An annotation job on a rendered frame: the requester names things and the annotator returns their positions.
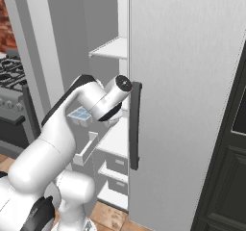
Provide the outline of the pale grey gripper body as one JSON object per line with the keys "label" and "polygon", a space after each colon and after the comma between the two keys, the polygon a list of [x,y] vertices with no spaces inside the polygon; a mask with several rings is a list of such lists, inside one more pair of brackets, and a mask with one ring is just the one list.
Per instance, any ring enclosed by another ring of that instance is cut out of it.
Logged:
{"label": "pale grey gripper body", "polygon": [[112,127],[115,125],[119,119],[123,116],[122,110],[119,110],[114,116],[112,116],[109,120],[105,121],[104,124],[106,127]]}

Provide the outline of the white freezer shelf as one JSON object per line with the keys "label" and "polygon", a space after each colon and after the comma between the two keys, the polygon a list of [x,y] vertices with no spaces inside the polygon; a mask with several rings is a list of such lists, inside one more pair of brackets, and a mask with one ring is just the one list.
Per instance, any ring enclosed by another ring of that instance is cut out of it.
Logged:
{"label": "white freezer shelf", "polygon": [[114,38],[88,53],[90,57],[100,56],[126,60],[128,58],[127,39]]}
{"label": "white freezer shelf", "polygon": [[97,148],[124,158],[128,157],[129,144],[128,119],[121,117],[100,140]]}

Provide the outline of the white ice cube tray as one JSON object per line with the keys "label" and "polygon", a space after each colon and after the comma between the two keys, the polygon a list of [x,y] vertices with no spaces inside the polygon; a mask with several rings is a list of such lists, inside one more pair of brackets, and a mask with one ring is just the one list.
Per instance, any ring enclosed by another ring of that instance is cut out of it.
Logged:
{"label": "white ice cube tray", "polygon": [[83,106],[74,110],[67,116],[70,117],[75,124],[84,127],[88,127],[93,121],[92,115]]}

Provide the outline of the white door bin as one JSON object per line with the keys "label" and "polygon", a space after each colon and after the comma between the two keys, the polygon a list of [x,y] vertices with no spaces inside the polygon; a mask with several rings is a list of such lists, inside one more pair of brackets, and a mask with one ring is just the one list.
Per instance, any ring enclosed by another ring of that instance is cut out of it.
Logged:
{"label": "white door bin", "polygon": [[98,134],[95,132],[88,132],[89,134],[89,141],[86,144],[85,148],[82,150],[81,153],[76,153],[73,158],[73,163],[78,166],[84,166],[86,161],[91,156],[92,152],[94,151],[97,143],[99,142]]}

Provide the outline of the grey freezer drawer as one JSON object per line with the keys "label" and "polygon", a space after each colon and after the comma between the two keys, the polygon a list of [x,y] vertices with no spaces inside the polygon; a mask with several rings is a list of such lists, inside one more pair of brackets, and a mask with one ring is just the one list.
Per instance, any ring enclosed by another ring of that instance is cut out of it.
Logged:
{"label": "grey freezer drawer", "polygon": [[128,184],[119,180],[116,180],[114,178],[109,178],[109,189],[116,191],[118,193],[122,193],[127,195],[128,194]]}
{"label": "grey freezer drawer", "polygon": [[115,154],[107,155],[107,168],[118,173],[128,174],[128,159]]}

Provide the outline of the grey fridge door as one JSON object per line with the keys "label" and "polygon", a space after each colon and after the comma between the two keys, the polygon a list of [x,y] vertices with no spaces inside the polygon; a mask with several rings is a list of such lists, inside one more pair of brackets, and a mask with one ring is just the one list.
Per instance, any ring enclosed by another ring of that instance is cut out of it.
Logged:
{"label": "grey fridge door", "polygon": [[142,85],[129,219],[190,231],[246,40],[246,0],[131,0]]}

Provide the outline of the grey freezer door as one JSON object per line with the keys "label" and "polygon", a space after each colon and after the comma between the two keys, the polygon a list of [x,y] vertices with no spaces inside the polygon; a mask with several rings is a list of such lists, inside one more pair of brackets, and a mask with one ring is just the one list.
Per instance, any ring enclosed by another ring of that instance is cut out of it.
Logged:
{"label": "grey freezer door", "polygon": [[90,72],[83,0],[5,0],[37,119]]}

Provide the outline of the grey fridge body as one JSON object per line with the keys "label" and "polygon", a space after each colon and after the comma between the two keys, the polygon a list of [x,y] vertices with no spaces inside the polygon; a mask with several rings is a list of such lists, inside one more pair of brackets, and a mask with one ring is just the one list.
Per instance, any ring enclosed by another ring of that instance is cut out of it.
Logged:
{"label": "grey fridge body", "polygon": [[[106,42],[122,37],[127,39],[129,30],[129,0],[84,0],[86,16],[86,32],[88,39],[88,53]],[[106,84],[114,76],[129,74],[129,61],[107,58],[100,56],[89,56],[89,63],[92,75]],[[129,127],[129,103],[126,99],[122,104],[124,118],[128,119]],[[106,127],[102,122],[95,122],[91,126],[100,140],[108,133],[111,127]],[[127,175],[118,173],[107,168],[107,155],[112,154],[95,148],[93,152],[93,163],[95,169],[95,180],[98,200],[126,212],[128,210],[128,194],[122,194],[109,189],[109,178],[129,182]],[[129,169],[129,145],[128,145],[128,169]]]}

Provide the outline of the grey stove with black hob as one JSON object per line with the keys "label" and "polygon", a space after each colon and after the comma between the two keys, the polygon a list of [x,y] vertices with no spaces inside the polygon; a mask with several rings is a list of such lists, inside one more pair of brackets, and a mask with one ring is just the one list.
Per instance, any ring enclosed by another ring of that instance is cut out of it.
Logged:
{"label": "grey stove with black hob", "polygon": [[[20,154],[35,138],[25,108],[22,87],[27,84],[24,67],[17,50],[8,49],[0,57],[0,114],[25,116],[25,121],[14,126],[0,120],[0,148]],[[11,100],[10,110],[6,102]],[[16,104],[20,102],[24,110],[19,112]]]}

